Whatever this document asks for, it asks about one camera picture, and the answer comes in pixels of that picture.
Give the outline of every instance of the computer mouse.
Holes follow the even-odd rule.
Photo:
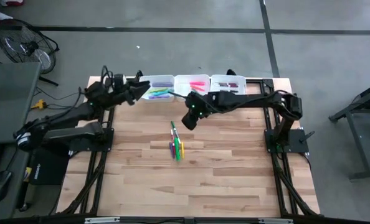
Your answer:
[[[11,181],[12,172],[4,170],[0,172],[0,200],[4,199],[8,193],[9,182]]]

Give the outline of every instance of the pink marker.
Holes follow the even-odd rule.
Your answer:
[[[204,82],[190,82],[189,84],[191,84],[191,85],[200,85],[200,86],[204,86],[205,85]]]

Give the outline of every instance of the purple marker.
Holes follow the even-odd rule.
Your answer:
[[[167,99],[170,95],[160,95],[160,96],[149,96],[149,100],[155,100],[155,99]]]
[[[173,83],[171,82],[159,82],[159,83],[152,83],[152,87],[173,87]]]

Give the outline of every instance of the wood grain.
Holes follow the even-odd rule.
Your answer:
[[[89,84],[95,80],[98,77],[91,77]],[[289,79],[273,81],[276,89],[292,91]],[[247,91],[260,90],[249,85]],[[193,131],[181,123],[186,112],[184,103],[177,101],[139,101],[134,106],[116,107],[115,138],[106,163],[98,215],[278,217],[272,162],[263,140],[262,109],[214,114],[200,120]],[[172,160],[168,149],[171,120],[185,146],[185,158],[180,162]],[[81,152],[70,160],[58,211],[65,209],[83,187],[89,157],[90,153]],[[306,160],[290,154],[289,163],[294,186],[319,212]],[[283,192],[290,209],[288,192]]]

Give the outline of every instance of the green marker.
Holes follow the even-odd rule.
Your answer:
[[[180,155],[179,155],[179,143],[178,143],[178,138],[175,138],[174,140],[175,142],[175,155],[177,156],[177,161],[179,161],[181,159]]]
[[[173,127],[175,136],[178,138],[178,142],[181,143],[181,140],[179,140],[179,135],[173,121],[171,121],[171,126]]]

